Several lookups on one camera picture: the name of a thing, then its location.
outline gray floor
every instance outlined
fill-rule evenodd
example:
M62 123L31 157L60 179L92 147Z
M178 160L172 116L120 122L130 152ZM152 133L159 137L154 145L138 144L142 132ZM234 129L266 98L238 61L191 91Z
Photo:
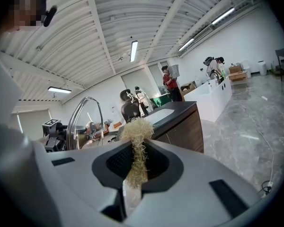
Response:
M276 186L284 176L284 82L281 85L279 77L259 74L248 82L249 87L232 86L233 95L215 123L202 121L204 152L260 190L261 184L270 179L273 154L239 103L247 108L273 148L272 181Z

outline backpack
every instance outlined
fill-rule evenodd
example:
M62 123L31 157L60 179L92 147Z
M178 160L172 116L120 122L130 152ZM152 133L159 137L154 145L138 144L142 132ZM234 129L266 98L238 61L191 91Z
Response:
M204 64L205 66L209 66L209 64L210 64L210 62L211 62L212 60L214 60L214 57L207 57L207 58L205 59L205 61L203 62L203 64Z

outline white trash can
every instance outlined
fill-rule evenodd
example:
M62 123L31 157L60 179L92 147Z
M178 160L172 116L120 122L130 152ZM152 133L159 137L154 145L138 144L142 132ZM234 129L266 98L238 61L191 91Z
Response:
M246 71L247 78L251 78L251 68L248 61L241 62L241 65L243 65L243 70Z
M261 76L267 75L267 67L266 67L266 62L265 61L258 61L258 66L259 66L259 71Z

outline chrome faucet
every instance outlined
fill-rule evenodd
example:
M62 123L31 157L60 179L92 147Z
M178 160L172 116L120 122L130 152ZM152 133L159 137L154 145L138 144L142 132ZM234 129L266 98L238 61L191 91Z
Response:
M102 112L100 108L100 104L98 103L97 100L95 100L92 97L85 97L81 100L81 102L78 104L77 108L75 109L74 113L71 116L71 120L68 124L67 131L66 131L66 148L67 150L74 150L74 149L80 149L79 145L76 142L76 124L78 121L78 118L80 116L80 113L82 112L82 109L84 105L89 101L93 100L97 103L100 116L101 116L101 145L103 145L104 142L104 135L103 135L103 117L102 117Z
M214 70L212 70L212 72L210 73L209 77L211 77L212 74L216 74L217 75L217 79L218 79L218 83L219 85L221 84L220 78L219 78L219 74L217 72L215 72Z

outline kitchen island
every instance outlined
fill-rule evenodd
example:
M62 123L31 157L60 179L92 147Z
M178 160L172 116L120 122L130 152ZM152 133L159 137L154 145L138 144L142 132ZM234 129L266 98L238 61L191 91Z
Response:
M153 140L204 153L204 142L199 111L196 102L169 102L149 113L145 119L154 118L158 112L169 112L154 123ZM123 127L119 129L119 140Z

